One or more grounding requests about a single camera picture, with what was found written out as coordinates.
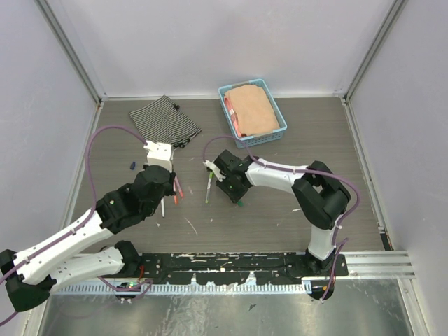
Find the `white pen lime end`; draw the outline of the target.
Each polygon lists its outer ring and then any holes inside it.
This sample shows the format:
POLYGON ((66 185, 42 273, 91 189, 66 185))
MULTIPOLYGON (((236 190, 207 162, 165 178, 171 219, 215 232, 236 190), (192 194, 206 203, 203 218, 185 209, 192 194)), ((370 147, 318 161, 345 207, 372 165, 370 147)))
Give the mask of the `white pen lime end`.
POLYGON ((212 182, 213 177, 209 176, 208 181, 207 181, 207 186, 206 186, 206 197, 205 197, 205 204, 209 203, 209 197, 210 197, 210 192, 211 192, 211 182, 212 182))

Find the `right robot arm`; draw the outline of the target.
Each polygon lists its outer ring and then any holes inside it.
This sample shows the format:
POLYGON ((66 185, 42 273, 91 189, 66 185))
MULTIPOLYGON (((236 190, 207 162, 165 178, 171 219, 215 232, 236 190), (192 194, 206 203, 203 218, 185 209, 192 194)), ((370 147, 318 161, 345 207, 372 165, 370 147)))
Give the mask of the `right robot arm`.
POLYGON ((215 174, 216 185, 234 203, 252 187, 294 195, 311 224, 311 239, 305 252, 309 271, 320 277, 332 269, 336 225, 346 213, 351 195, 323 162, 294 167, 251 155, 241 159, 224 150, 213 162, 206 160, 204 165, 215 174))

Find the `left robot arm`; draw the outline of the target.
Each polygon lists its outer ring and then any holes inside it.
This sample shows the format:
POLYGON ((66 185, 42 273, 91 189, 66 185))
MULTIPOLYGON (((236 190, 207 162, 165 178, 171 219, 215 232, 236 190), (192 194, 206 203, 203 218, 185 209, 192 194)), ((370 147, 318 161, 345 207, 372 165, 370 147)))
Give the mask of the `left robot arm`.
POLYGON ((164 167, 146 165, 133 183, 106 193, 93 209, 40 244, 2 251, 2 281, 14 310, 26 312, 51 293, 92 277, 136 276, 141 258, 130 241, 83 257, 78 253, 152 216, 160 201, 174 194, 175 177, 164 167))

